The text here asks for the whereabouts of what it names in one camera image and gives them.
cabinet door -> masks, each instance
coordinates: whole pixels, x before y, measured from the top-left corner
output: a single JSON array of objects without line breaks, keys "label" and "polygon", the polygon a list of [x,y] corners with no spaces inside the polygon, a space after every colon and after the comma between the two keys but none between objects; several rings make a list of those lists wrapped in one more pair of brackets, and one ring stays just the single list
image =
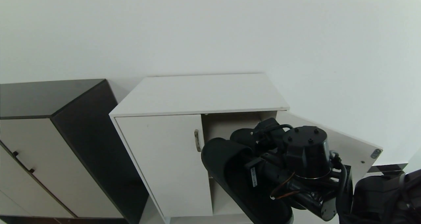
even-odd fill
[{"label": "cabinet door", "polygon": [[153,197],[166,217],[212,215],[208,172],[197,151],[199,114],[117,117]]},{"label": "cabinet door", "polygon": [[6,147],[77,217],[122,218],[50,119],[2,120],[1,132]]},{"label": "cabinet door", "polygon": [[0,190],[31,216],[72,217],[1,146]]},{"label": "cabinet door", "polygon": [[352,167],[352,178],[354,183],[359,181],[376,161],[377,157],[372,158],[373,153],[381,153],[383,151],[383,149],[379,146],[370,144],[356,137],[341,133],[286,111],[278,111],[276,120],[280,124],[290,124],[293,127],[310,125],[317,126],[326,131],[328,134],[329,149],[337,151],[342,159],[342,163]]},{"label": "cabinet door", "polygon": [[0,215],[30,216],[21,206],[0,191]]}]

label sticker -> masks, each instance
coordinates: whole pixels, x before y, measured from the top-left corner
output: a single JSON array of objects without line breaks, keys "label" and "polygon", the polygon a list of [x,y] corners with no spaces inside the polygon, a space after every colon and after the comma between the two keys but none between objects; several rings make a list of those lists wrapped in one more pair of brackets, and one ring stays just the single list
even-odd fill
[{"label": "label sticker", "polygon": [[251,180],[253,181],[253,188],[257,186],[256,168],[251,168]]}]

cabinet top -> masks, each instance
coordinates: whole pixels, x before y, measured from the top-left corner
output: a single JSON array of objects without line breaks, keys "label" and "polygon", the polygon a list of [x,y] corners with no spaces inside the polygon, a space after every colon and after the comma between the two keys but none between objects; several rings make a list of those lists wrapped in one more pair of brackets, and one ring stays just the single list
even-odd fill
[{"label": "cabinet top", "polygon": [[266,74],[147,77],[110,113],[146,116],[288,110]]},{"label": "cabinet top", "polygon": [[48,118],[104,79],[0,84],[0,119]]}]

open cabinet door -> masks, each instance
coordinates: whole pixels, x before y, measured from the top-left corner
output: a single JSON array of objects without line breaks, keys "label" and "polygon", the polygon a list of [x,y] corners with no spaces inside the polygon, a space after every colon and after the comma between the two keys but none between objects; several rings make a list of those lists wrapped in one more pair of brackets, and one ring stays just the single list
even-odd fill
[{"label": "open cabinet door", "polygon": [[381,152],[383,152],[380,146],[338,132],[287,111],[278,111],[276,120],[280,124],[290,124],[293,127],[310,125],[317,126],[326,131],[328,134],[329,150],[337,151],[342,159],[342,163],[352,167],[354,185],[367,173]]}]

metal handle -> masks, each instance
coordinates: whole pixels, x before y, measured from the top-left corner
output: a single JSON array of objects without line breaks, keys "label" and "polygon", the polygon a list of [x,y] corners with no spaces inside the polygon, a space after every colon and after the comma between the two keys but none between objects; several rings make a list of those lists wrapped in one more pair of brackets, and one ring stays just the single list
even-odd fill
[{"label": "metal handle", "polygon": [[194,130],[194,141],[196,142],[196,149],[198,152],[201,152],[200,144],[199,144],[199,130]]}]

